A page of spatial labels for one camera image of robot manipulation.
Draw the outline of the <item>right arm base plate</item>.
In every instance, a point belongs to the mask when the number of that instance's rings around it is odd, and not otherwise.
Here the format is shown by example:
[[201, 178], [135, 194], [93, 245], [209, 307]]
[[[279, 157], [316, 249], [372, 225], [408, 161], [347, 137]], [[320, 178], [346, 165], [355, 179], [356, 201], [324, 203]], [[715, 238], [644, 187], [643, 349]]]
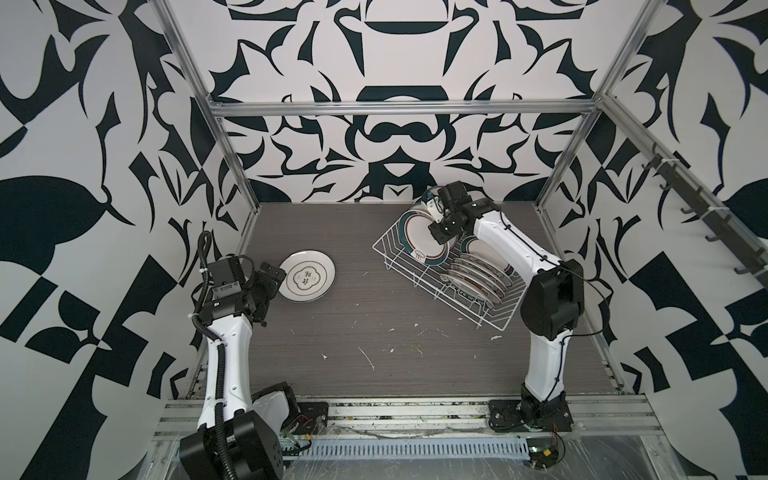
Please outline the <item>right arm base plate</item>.
[[491, 400], [488, 402], [489, 427], [499, 433], [570, 432], [573, 416], [565, 400], [558, 397], [544, 403], [535, 398]]

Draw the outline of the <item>white wire dish rack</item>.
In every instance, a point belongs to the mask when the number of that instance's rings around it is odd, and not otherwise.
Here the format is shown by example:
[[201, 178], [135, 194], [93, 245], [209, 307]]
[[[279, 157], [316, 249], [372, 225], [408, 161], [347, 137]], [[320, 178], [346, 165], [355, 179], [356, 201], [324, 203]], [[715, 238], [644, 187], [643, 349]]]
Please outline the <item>white wire dish rack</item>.
[[523, 279], [502, 262], [481, 256], [479, 240], [472, 236], [437, 243], [429, 232], [431, 223], [427, 212], [409, 209], [373, 244], [373, 250], [388, 270], [473, 323], [505, 330], [527, 289]]

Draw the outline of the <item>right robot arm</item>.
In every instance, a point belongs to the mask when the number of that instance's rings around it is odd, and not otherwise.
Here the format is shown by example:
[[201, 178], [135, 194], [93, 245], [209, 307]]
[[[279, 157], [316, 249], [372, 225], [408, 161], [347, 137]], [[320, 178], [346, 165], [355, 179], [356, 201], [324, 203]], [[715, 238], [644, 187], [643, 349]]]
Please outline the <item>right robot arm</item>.
[[429, 231], [440, 244], [462, 233], [488, 244], [525, 284], [521, 318], [531, 333], [529, 368], [517, 407], [501, 411], [496, 431], [518, 425], [550, 429], [565, 414], [567, 349], [584, 313], [583, 268], [563, 261], [514, 226], [490, 199], [474, 199], [456, 181], [425, 192], [421, 203], [433, 218]]

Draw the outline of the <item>white plate green quatrefoil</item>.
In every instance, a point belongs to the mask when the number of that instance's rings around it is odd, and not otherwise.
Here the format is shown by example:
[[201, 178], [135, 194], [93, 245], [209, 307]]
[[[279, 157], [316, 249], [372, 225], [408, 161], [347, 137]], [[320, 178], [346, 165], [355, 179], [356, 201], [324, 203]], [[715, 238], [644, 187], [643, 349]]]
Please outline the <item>white plate green quatrefoil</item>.
[[297, 303], [308, 303], [324, 296], [333, 286], [336, 267], [333, 260], [317, 250], [299, 251], [288, 256], [280, 268], [286, 273], [279, 293]]

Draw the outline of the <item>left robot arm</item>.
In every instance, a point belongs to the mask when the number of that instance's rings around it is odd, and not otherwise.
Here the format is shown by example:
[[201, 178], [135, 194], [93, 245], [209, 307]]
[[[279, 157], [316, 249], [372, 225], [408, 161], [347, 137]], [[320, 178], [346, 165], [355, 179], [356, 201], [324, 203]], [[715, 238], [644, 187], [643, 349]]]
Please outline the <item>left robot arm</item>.
[[208, 354], [197, 427], [179, 445], [191, 479], [280, 479], [285, 470], [278, 435], [293, 410], [290, 390], [277, 386], [265, 406], [253, 400], [249, 348], [286, 274], [267, 263], [246, 274], [242, 260], [228, 256], [202, 267], [203, 289], [190, 315]]

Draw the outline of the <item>plate green rim red line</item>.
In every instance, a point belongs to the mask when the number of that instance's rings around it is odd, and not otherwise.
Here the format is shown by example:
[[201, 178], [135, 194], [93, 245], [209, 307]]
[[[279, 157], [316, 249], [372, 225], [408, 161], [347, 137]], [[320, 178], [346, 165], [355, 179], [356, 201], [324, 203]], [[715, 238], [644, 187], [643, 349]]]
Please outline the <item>plate green rim red line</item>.
[[408, 210], [396, 225], [397, 238], [405, 253], [425, 266], [438, 266], [446, 262], [455, 243], [454, 239], [445, 244], [438, 243], [429, 230], [432, 223], [432, 218], [426, 212]]

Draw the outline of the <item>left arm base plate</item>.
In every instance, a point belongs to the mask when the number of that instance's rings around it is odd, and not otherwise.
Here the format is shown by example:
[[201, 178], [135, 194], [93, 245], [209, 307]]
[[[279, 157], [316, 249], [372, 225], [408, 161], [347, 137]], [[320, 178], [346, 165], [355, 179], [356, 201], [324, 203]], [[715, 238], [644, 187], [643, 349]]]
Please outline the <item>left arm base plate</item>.
[[326, 401], [302, 401], [298, 410], [290, 413], [283, 424], [283, 432], [296, 436], [312, 435], [324, 429], [329, 416]]

